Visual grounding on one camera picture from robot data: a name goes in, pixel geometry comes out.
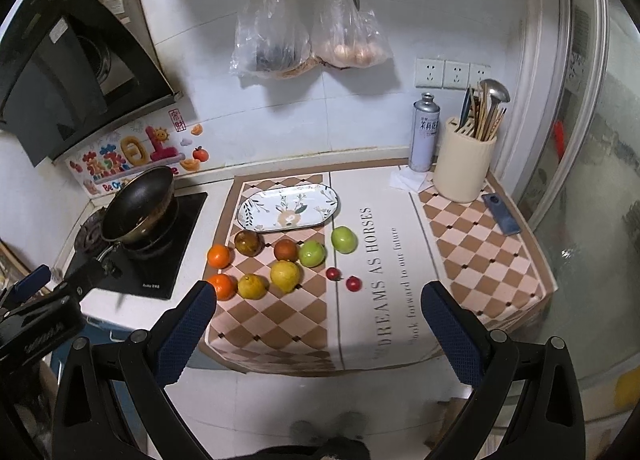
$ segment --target red cherry tomato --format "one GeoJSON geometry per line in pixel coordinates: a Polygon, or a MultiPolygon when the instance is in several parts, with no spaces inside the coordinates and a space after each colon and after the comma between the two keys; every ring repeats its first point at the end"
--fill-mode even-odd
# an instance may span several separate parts
{"type": "Polygon", "coordinates": [[[360,278],[356,278],[355,276],[350,276],[349,278],[347,278],[347,281],[345,283],[347,289],[349,289],[352,293],[357,293],[357,291],[362,288],[362,281],[360,281],[360,278]]]}
{"type": "Polygon", "coordinates": [[[324,272],[324,274],[326,275],[327,279],[331,281],[338,281],[340,279],[340,271],[335,267],[329,267],[324,272]]]}

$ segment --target smartphone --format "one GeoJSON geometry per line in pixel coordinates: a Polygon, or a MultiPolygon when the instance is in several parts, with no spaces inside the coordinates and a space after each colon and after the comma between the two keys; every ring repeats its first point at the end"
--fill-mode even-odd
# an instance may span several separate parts
{"type": "Polygon", "coordinates": [[[484,201],[484,205],[488,207],[494,216],[494,220],[498,223],[498,227],[503,235],[516,235],[522,231],[500,195],[497,193],[482,195],[482,201],[484,201]]]}

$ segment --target wok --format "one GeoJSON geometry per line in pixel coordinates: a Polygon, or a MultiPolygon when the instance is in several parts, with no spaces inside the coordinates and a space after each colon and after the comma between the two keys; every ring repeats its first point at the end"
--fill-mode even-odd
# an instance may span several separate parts
{"type": "Polygon", "coordinates": [[[105,257],[121,244],[133,244],[148,236],[169,208],[173,197],[174,173],[167,166],[153,167],[141,173],[117,192],[100,225],[100,235],[111,245],[66,278],[65,284],[60,284],[56,290],[56,295],[69,294],[78,301],[82,299],[110,274],[111,264],[102,263],[105,257]]]}
{"type": "Polygon", "coordinates": [[[167,166],[141,173],[116,193],[100,233],[111,243],[132,244],[148,235],[174,197],[174,173],[167,166]]]}

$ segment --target tangerine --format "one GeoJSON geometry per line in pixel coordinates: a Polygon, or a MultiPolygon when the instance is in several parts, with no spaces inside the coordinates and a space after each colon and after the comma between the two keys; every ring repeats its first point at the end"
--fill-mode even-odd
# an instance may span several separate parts
{"type": "Polygon", "coordinates": [[[214,269],[224,269],[231,263],[231,252],[222,244],[215,244],[207,252],[207,263],[214,269]]]}
{"type": "Polygon", "coordinates": [[[218,301],[226,301],[236,295],[236,286],[228,275],[213,275],[207,282],[216,291],[218,301]]]}

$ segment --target electrical socket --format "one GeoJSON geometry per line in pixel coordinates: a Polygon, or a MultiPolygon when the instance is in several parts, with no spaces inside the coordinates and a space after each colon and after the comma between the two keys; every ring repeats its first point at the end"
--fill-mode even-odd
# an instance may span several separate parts
{"type": "Polygon", "coordinates": [[[443,88],[466,89],[469,85],[469,63],[444,62],[443,88]]]}
{"type": "Polygon", "coordinates": [[[420,88],[442,88],[443,60],[415,60],[415,86],[420,88]]]}
{"type": "Polygon", "coordinates": [[[489,65],[481,65],[481,63],[472,63],[469,68],[469,85],[476,86],[478,81],[487,79],[491,74],[489,65]]]}

